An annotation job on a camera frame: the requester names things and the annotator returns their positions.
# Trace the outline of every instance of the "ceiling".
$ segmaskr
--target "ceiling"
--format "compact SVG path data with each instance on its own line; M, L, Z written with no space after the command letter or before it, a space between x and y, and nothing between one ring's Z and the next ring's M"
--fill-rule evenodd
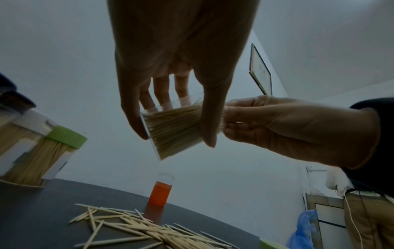
M394 1L261 0L254 30L290 97L394 78Z

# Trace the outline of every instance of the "framed certificate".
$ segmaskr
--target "framed certificate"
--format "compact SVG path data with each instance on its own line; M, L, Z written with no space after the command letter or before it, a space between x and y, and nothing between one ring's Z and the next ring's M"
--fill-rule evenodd
M250 51L249 74L265 95L272 95L271 73L253 43Z

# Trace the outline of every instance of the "black cord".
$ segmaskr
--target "black cord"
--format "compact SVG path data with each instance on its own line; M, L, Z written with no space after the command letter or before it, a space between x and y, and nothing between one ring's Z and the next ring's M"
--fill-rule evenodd
M368 215L368 212L367 212L367 208L365 207L364 201L362 200L361 193L360 193L359 190L358 190L358 194L359 194L359 196L360 196L362 206L364 207L365 214L367 215L367 219L368 219L369 225L370 225L370 227L371 227L372 238L373 238L373 244L375 245L375 249L377 249L376 241L375 241L375 231L373 230L372 223L371 223L371 220L369 219L369 215Z

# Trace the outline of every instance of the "blue plastic bag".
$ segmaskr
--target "blue plastic bag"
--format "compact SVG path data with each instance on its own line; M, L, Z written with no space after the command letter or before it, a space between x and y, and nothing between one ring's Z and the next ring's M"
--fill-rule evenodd
M297 221L297 231L293 233L286 243L289 249L313 249L313 243L309 239L308 232L316 232L316 227L309 221L317 217L315 210L304 211L300 214Z

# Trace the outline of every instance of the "table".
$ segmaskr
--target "table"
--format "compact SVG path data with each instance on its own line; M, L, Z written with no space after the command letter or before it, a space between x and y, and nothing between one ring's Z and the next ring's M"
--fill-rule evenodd
M52 180L43 189L0 183L0 248L69 249L75 244L85 243L92 233L88 221L69 225L72 218L86 211L75 203L125 210L136 208L156 224L178 223L195 232L209 233L241 249L259 248L257 236L205 215L169 203L158 208L148 205L148 198L144 196L60 179ZM103 226L95 240L129 236ZM152 243L152 240L143 240L97 248L138 249Z

